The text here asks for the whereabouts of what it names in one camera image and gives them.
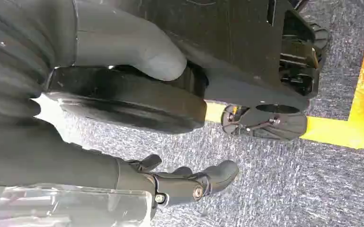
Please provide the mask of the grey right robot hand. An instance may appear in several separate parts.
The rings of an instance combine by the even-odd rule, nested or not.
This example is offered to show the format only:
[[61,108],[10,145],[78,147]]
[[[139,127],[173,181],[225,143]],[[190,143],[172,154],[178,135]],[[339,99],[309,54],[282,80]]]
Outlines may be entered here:
[[205,102],[168,86],[187,60],[156,25],[85,0],[0,0],[0,187],[69,186],[87,201],[93,194],[145,196],[154,213],[164,204],[200,200],[227,188],[239,169],[226,160],[193,173],[183,166],[155,173],[157,155],[123,160],[62,140],[37,119],[35,101],[60,72],[68,78],[57,95],[72,107],[114,111],[125,124],[172,132],[200,126]]

